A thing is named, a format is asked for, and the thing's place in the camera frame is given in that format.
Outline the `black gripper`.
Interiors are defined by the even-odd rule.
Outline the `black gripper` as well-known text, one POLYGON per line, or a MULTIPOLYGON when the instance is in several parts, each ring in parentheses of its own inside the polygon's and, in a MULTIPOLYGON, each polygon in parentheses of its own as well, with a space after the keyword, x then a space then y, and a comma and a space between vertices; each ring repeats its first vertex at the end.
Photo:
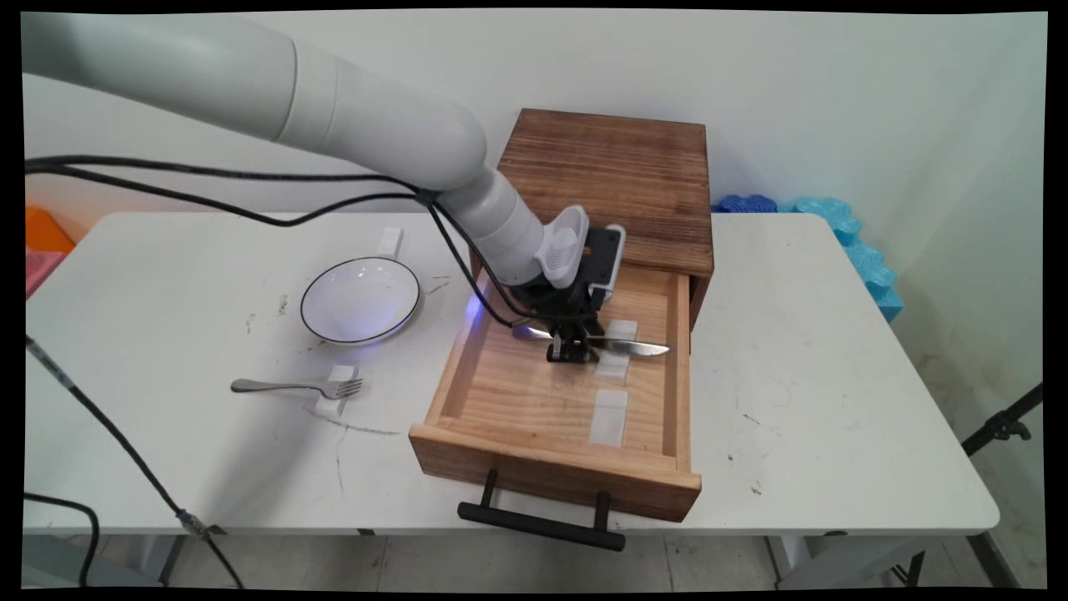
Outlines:
POLYGON ((547 349, 547 361, 551 364, 577 364, 596 362, 599 359, 592 346, 592 338, 604 335, 599 311, 604 302, 604 292, 591 290, 582 281, 553 288, 548 281, 531 281, 524 285, 512 285, 511 298, 521 309, 524 318, 541 320, 550 326, 563 325, 570 319, 577 321, 575 334, 571 331, 554 331, 547 349))

